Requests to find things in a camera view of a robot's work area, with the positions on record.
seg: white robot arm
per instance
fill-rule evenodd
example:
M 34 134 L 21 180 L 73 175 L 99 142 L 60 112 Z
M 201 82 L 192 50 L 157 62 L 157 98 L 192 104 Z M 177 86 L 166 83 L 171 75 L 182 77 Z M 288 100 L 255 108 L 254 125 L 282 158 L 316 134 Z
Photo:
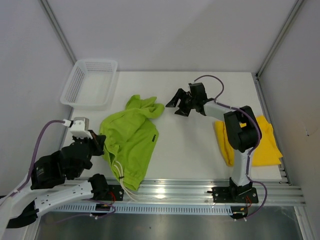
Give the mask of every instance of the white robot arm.
M 213 187 L 210 193 L 215 203 L 246 203 L 250 196 L 252 203 L 258 203 L 257 191 L 250 181 L 251 157 L 255 146 L 259 142 L 261 131 L 256 118 L 249 106 L 231 108 L 207 98 L 205 87 L 202 83 L 189 83 L 190 91 L 185 92 L 180 88 L 173 99 L 166 105 L 167 108 L 179 109 L 177 115 L 188 117 L 191 109 L 198 113 L 214 117 L 225 122 L 227 138 L 234 149 L 234 167 L 229 179 L 229 187 Z
M 31 175 L 27 174 L 15 190 L 0 199 L 1 205 L 11 198 L 7 228 L 27 226 L 59 206 L 85 199 L 101 200 L 108 194 L 106 178 L 101 174 L 68 189 L 49 192 L 53 187 L 64 184 L 66 179 L 80 177 L 84 169 L 92 167 L 92 156 L 104 154 L 106 136 L 89 130 L 87 118 L 64 120 L 63 125 L 69 127 L 74 142 L 51 155 L 40 157 L 31 166 Z

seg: white table surface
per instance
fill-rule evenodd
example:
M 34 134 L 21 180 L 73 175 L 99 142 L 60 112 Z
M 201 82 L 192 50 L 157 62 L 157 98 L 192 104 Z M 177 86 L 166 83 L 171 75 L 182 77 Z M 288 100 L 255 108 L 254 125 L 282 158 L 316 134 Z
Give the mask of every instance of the white table surface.
M 249 72 L 118 72 L 118 83 L 110 107 L 107 110 L 75 109 L 74 117 L 89 118 L 89 129 L 99 133 L 101 122 L 109 115 L 125 108 L 132 95 L 142 99 L 157 96 L 157 102 L 166 104 L 179 88 L 188 90 L 188 83 L 197 77 L 211 74 L 224 82 L 224 93 L 219 102 L 235 107 L 251 106 L 255 116 L 263 114 L 251 73 Z M 221 90 L 220 83 L 213 78 L 203 78 L 208 98 L 215 97 Z M 217 119 L 202 116 L 192 110 L 189 117 L 175 115 L 177 108 L 166 108 L 163 114 L 152 120 L 159 131 L 158 141 L 150 160 L 145 179 L 171 180 L 225 180 L 231 176 L 219 150 L 213 122 Z M 67 133 L 64 146 L 72 143 Z M 99 173 L 112 178 L 109 164 L 101 156 L 91 159 L 93 166 L 84 170 L 81 177 Z M 251 177 L 255 180 L 278 181 L 279 167 L 252 167 Z

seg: gray floor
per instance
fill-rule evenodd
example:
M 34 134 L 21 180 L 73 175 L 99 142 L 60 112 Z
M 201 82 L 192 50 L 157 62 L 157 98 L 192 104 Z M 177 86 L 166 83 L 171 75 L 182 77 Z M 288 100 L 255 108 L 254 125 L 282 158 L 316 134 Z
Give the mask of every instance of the gray floor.
M 72 213 L 42 217 L 37 240 L 302 240 L 293 207 L 264 207 L 247 222 L 229 216 L 114 214 L 94 220 Z

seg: white panel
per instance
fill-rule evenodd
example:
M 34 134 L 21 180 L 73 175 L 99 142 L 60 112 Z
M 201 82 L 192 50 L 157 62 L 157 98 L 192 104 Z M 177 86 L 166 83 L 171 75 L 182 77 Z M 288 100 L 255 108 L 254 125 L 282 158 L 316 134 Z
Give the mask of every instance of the white panel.
M 271 64 L 262 89 L 280 138 L 285 165 L 302 187 L 320 236 L 320 1 L 308 0 Z
M 72 69 L 36 0 L 0 7 L 0 195 L 26 175 L 42 127 L 68 117 L 59 98 Z M 48 128 L 38 157 L 58 150 L 64 127 Z
M 256 72 L 295 0 L 50 0 L 77 58 L 121 71 Z
M 225 90 L 219 97 L 221 103 L 231 106 L 251 106 L 256 116 L 262 115 L 254 81 L 249 72 L 119 72 L 118 84 L 110 109 L 89 111 L 75 109 L 72 118 L 90 119 L 89 129 L 99 132 L 101 122 L 109 115 L 124 110 L 132 95 L 142 99 L 157 96 L 157 102 L 166 104 L 179 88 L 188 90 L 188 83 L 201 75 L 212 74 L 224 82 Z M 220 83 L 204 78 L 206 93 L 215 97 Z M 174 114 L 177 108 L 166 108 L 163 114 L 152 120 L 159 131 L 145 179 L 174 180 L 221 180 L 229 179 L 232 167 L 228 167 L 220 152 L 213 122 L 217 119 L 203 116 L 192 110 L 189 117 Z M 68 131 L 64 145 L 73 142 Z M 82 177 L 96 173 L 107 178 L 114 175 L 109 164 L 101 156 L 93 156 L 93 166 L 84 170 Z M 279 181 L 281 175 L 277 165 L 253 167 L 251 177 L 263 181 Z

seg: yellow towel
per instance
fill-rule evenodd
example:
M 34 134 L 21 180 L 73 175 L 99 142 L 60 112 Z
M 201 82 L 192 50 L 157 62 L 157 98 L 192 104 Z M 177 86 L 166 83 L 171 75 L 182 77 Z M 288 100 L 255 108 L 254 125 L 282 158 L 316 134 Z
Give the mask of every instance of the yellow towel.
M 253 153 L 253 166 L 270 166 L 281 164 L 279 158 L 282 158 L 282 154 L 277 148 L 276 140 L 274 137 L 274 129 L 270 123 L 267 122 L 265 116 L 258 116 L 256 118 L 258 125 L 262 132 L 262 138 L 259 146 Z M 228 166 L 233 166 L 235 163 L 234 149 L 228 142 L 226 125 L 224 121 L 216 121 L 214 123 L 215 133 L 218 140 L 218 144 Z

